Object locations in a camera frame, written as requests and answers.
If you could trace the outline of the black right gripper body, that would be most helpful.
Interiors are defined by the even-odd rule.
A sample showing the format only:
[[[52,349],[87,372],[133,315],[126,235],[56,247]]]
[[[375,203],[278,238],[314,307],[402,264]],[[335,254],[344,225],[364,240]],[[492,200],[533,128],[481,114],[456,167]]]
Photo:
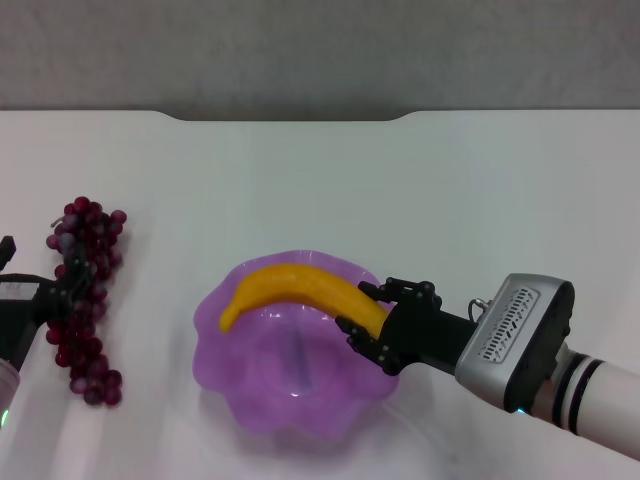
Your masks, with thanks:
[[[400,302],[382,327],[382,369],[395,376],[409,365],[423,363],[453,375],[475,330],[472,321],[439,308]]]

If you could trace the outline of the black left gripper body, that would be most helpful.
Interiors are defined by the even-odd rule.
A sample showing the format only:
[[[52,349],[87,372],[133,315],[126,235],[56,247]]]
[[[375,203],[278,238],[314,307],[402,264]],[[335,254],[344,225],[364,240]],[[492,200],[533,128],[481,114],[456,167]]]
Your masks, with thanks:
[[[1,276],[1,359],[20,371],[39,328],[58,315],[56,282],[29,274]]]

